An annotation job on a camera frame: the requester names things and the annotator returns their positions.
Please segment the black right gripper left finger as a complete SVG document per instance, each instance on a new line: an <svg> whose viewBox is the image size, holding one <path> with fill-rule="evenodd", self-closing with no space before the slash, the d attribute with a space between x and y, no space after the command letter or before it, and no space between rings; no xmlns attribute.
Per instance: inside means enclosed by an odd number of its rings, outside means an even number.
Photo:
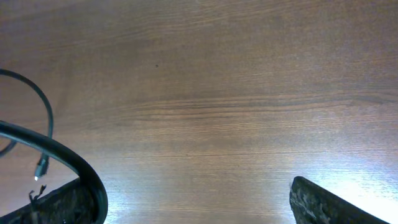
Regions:
<svg viewBox="0 0 398 224"><path fill-rule="evenodd" d="M29 193L30 203L1 217L1 224L89 224L96 206L89 189L75 179L47 195Z"/></svg>

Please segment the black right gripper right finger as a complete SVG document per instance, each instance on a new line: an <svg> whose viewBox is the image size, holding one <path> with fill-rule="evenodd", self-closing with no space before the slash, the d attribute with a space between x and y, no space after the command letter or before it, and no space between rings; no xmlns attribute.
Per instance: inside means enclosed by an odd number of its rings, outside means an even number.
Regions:
<svg viewBox="0 0 398 224"><path fill-rule="evenodd" d="M293 179L289 203L297 224L387 224L302 176Z"/></svg>

